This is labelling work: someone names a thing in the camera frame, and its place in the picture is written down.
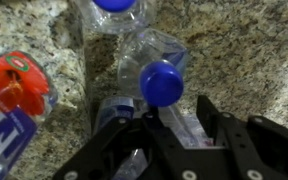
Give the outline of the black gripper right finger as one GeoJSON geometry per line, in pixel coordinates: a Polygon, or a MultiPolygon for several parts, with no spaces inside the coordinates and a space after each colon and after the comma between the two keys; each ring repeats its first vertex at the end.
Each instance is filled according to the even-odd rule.
{"type": "Polygon", "coordinates": [[[196,115],[214,144],[230,153],[240,180],[288,180],[288,128],[259,115],[244,122],[205,95],[197,98],[196,115]]]}

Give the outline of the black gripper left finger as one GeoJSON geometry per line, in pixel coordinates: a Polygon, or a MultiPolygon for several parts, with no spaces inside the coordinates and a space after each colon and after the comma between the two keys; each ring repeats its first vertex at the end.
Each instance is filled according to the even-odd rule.
{"type": "Polygon", "coordinates": [[[114,117],[55,172],[52,180],[112,180],[136,149],[144,151],[148,166],[135,180],[171,180],[149,129],[150,125],[162,127],[158,115],[153,107],[133,120],[114,117]]]}

